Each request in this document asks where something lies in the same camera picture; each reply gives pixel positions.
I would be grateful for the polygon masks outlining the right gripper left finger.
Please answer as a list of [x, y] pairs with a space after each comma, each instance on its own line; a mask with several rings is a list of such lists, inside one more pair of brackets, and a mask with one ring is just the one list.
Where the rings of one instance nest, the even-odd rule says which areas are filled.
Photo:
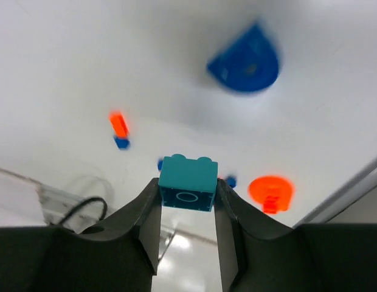
[[150, 291], [161, 211], [153, 178], [80, 234], [59, 225], [0, 228], [0, 291]]

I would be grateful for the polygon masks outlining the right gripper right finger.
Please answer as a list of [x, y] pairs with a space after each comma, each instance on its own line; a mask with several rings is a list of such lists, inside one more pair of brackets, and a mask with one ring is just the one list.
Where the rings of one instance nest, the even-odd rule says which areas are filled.
[[377, 291], [377, 224], [293, 229], [223, 180], [214, 208], [223, 291]]

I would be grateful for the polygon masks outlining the small teal lego brick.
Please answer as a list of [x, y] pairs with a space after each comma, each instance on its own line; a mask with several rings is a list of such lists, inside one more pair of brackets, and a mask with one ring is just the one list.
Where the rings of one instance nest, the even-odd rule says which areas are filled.
[[158, 186], [162, 205], [210, 212], [218, 183], [218, 163], [208, 157], [189, 159], [181, 154], [163, 159]]

